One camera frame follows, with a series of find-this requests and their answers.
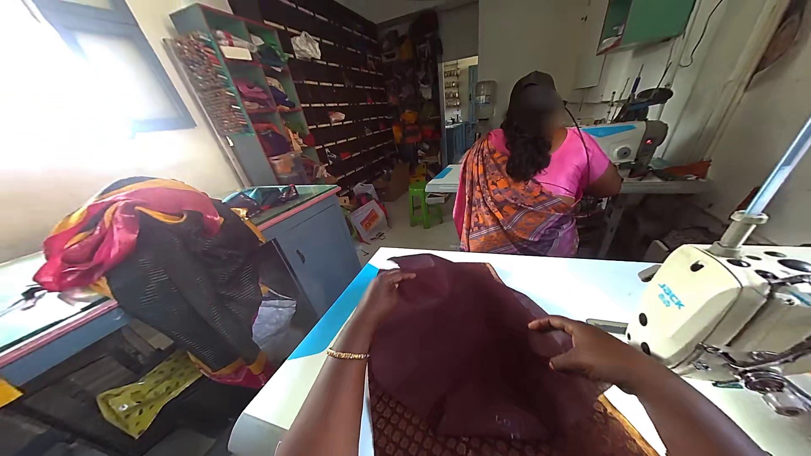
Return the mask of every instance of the cardboard box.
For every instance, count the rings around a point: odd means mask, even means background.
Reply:
[[[377,179],[373,184],[377,195],[382,201],[394,201],[408,192],[409,186],[408,163],[397,163],[391,173],[390,180]]]

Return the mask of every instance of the cabinet drawer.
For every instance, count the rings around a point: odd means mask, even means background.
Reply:
[[[277,234],[276,241],[319,316],[360,270],[349,230],[335,205]]]

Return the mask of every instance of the pink table edge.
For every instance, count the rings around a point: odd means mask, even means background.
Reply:
[[[319,202],[321,202],[323,200],[326,200],[330,196],[335,195],[336,193],[338,193],[339,191],[341,191],[341,188],[340,187],[335,187],[332,190],[327,191],[326,193],[324,193],[322,195],[318,195],[317,197],[313,198],[312,200],[309,200],[308,202],[306,202],[306,203],[304,203],[304,204],[302,204],[302,205],[300,205],[298,207],[292,208],[291,210],[289,210],[287,212],[284,212],[282,215],[280,215],[278,217],[274,217],[274,218],[272,218],[272,219],[258,225],[257,228],[259,228],[260,231],[266,230],[270,226],[274,226],[278,222],[281,222],[282,220],[285,220],[288,217],[292,217],[293,215],[302,212],[304,209],[307,209],[307,208],[311,207],[313,204],[319,203]]]
[[[118,301],[114,299],[105,301],[104,303],[101,303],[94,308],[73,317],[72,320],[64,321],[60,325],[46,330],[44,333],[40,333],[26,341],[21,342],[17,346],[13,346],[0,355],[0,368],[15,362],[17,359],[20,359],[45,345],[48,345],[70,331],[79,328],[89,321],[94,320],[117,307]]]

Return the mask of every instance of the woman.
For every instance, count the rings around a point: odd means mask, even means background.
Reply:
[[[376,277],[333,349],[339,355],[363,358],[378,323],[397,304],[397,284],[414,277],[399,269]],[[766,456],[703,394],[610,334],[562,316],[532,321],[527,330],[554,329],[571,335],[574,348],[552,358],[550,367],[612,383],[626,393],[636,394],[668,455]],[[328,357],[276,456],[357,456],[366,366],[365,359]]]
[[[575,205],[583,195],[614,196],[622,178],[597,142],[564,127],[552,77],[524,76],[501,128],[462,160],[453,220],[467,252],[574,256]]]

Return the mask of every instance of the green plastic stool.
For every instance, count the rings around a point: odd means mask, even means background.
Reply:
[[[425,193],[425,182],[414,182],[408,186],[408,197],[410,201],[409,219],[411,226],[423,225],[424,229],[431,228],[431,220],[439,220],[442,223],[442,208],[436,204],[428,204]],[[419,206],[414,206],[414,198],[419,201]]]

